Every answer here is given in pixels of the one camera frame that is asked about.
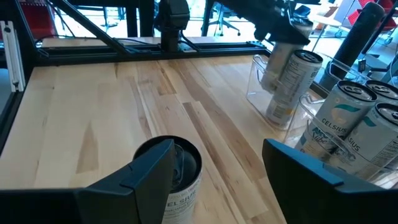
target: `cable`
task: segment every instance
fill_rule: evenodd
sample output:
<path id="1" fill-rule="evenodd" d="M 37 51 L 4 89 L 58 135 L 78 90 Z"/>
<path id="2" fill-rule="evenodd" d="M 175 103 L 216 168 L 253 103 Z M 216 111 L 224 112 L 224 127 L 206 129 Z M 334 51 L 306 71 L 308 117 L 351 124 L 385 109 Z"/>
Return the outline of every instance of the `cable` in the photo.
<path id="1" fill-rule="evenodd" d="M 65 37 L 65 38 L 71 38 L 71 39 L 98 39 L 96 37 L 72 37 L 68 35 L 45 35 L 35 41 L 35 44 L 38 44 L 39 42 L 42 42 L 44 39 L 49 38 L 49 37 Z"/>
<path id="2" fill-rule="evenodd" d="M 116 38 L 117 40 L 125 40 L 125 41 L 131 41 L 131 42 L 135 42 L 135 43 L 140 43 L 140 44 L 150 44 L 147 42 L 143 42 L 140 40 L 134 40 L 134 39 L 128 39 L 128 38 Z"/>
<path id="3" fill-rule="evenodd" d="M 58 10 L 53 6 L 53 4 L 50 3 L 49 0 L 45 0 L 45 2 L 50 5 L 50 7 L 54 10 L 54 12 L 58 15 L 58 17 L 60 18 L 61 22 L 65 24 L 65 26 L 68 28 L 69 32 L 71 33 L 71 35 L 73 37 L 76 37 L 76 35 L 72 32 L 71 28 L 68 26 L 68 24 L 63 20 L 63 17 L 61 16 L 61 14 L 58 12 Z"/>
<path id="4" fill-rule="evenodd" d="M 395 83 L 392 81 L 391 69 L 392 69 L 393 64 L 395 63 L 395 61 L 396 61 L 397 58 L 398 58 L 397 49 L 398 49 L 398 44 L 397 44 L 397 47 L 396 47 L 396 55 L 395 55 L 394 58 L 392 59 L 392 61 L 391 61 L 391 63 L 390 63 L 390 68 L 388 69 L 388 72 L 389 72 L 389 74 L 390 74 L 391 84 L 392 84 L 393 86 L 395 86 L 395 87 L 398 87 L 398 86 L 396 86 Z"/>
<path id="5" fill-rule="evenodd" d="M 196 50 L 197 52 L 200 52 L 199 47 L 197 47 L 194 43 L 192 43 L 192 41 L 189 40 L 189 39 L 184 35 L 184 33 L 182 32 L 182 30 L 180 30 L 180 35 L 181 35 L 182 39 L 184 39 L 184 40 L 186 41 L 186 43 L 185 43 L 185 42 L 182 42 L 183 44 L 187 44 L 187 45 L 190 46 L 193 50 Z"/>
<path id="6" fill-rule="evenodd" d="M 195 50 L 196 52 L 199 52 L 199 51 L 200 51 L 196 46 L 191 45 L 191 44 L 188 43 L 187 41 L 179 40 L 178 42 L 179 42 L 180 44 L 186 44 L 186 45 L 188 45 L 190 48 L 192 48 L 192 49 Z"/>

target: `wood grain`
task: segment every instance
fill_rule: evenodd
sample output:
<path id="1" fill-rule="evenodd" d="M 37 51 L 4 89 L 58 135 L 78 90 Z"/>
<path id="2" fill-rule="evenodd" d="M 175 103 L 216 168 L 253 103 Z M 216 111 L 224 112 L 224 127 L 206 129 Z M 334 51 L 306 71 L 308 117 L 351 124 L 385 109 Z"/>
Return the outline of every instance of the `wood grain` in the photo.
<path id="1" fill-rule="evenodd" d="M 84 187 L 172 134 L 203 157 L 194 223 L 285 223 L 261 158 L 275 134 L 245 98 L 250 68 L 250 56 L 35 68 L 0 188 Z"/>

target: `chair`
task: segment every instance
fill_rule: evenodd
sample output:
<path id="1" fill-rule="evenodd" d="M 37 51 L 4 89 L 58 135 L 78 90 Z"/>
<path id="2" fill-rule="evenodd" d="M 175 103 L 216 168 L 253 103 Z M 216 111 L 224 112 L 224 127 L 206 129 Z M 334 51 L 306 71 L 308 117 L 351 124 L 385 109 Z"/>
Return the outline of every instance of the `chair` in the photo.
<path id="1" fill-rule="evenodd" d="M 215 4 L 214 9 L 216 11 L 218 11 L 218 14 L 219 14 L 218 19 L 213 22 L 210 22 L 208 25 L 209 26 L 210 25 L 220 25 L 219 26 L 219 30 L 221 31 L 220 36 L 224 36 L 223 26 L 226 26 L 227 28 L 232 28 L 232 29 L 236 30 L 238 32 L 238 36 L 240 36 L 241 35 L 240 30 L 238 28 L 236 28 L 235 26 L 233 26 L 228 21 L 224 20 L 225 17 L 229 18 L 230 16 L 234 16 L 235 13 L 220 3 Z"/>

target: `white can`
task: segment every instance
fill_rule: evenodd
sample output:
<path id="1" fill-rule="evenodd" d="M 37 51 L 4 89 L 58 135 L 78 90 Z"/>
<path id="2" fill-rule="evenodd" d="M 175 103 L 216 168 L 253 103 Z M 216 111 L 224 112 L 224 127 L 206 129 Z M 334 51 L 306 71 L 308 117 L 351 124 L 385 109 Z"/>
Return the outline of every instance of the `white can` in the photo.
<path id="1" fill-rule="evenodd" d="M 191 224 L 201 181 L 202 161 L 198 149 L 177 136 L 158 136 L 141 145 L 134 158 L 166 139 L 174 140 L 175 164 L 172 189 L 167 198 L 162 224 Z"/>
<path id="2" fill-rule="evenodd" d="M 266 111 L 266 119 L 278 129 L 287 129 L 299 98 L 312 84 L 323 58 L 307 50 L 296 50 L 280 77 L 280 86 Z"/>
<path id="3" fill-rule="evenodd" d="M 299 30 L 305 37 L 309 37 L 312 31 L 313 22 L 307 18 L 293 17 L 290 23 Z M 267 62 L 266 72 L 261 79 L 261 86 L 264 90 L 273 93 L 277 88 L 277 80 L 282 75 L 289 58 L 295 50 L 303 49 L 304 45 L 276 42 L 271 56 Z"/>
<path id="4" fill-rule="evenodd" d="M 345 140 L 329 163 L 362 179 L 369 179 L 398 156 L 398 106 L 378 103 Z"/>
<path id="5" fill-rule="evenodd" d="M 317 159 L 327 159 L 337 147 L 335 142 L 347 137 L 376 100 L 377 95 L 368 87 L 339 81 L 315 115 L 320 124 L 312 122 L 295 148 Z"/>
<path id="6" fill-rule="evenodd" d="M 170 193 L 164 210 L 162 224 L 191 224 L 195 199 L 201 180 L 201 172 L 185 190 Z"/>
<path id="7" fill-rule="evenodd" d="M 376 93 L 378 103 L 398 105 L 398 89 L 396 87 L 377 80 L 368 80 L 365 85 Z"/>

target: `black cylinder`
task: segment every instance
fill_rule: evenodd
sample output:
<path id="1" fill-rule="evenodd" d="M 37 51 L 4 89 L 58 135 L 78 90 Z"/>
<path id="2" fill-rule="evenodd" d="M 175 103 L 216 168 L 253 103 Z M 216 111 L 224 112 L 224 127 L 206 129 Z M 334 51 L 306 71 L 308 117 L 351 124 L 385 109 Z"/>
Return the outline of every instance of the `black cylinder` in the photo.
<path id="1" fill-rule="evenodd" d="M 367 3 L 338 49 L 335 59 L 349 67 L 353 66 L 383 16 L 384 9 L 380 5 L 374 2 Z M 344 79 L 347 74 L 344 70 L 333 65 L 331 65 L 330 72 L 340 80 Z M 324 74 L 320 80 L 321 86 L 329 91 L 336 82 L 336 79 L 327 74 Z"/>

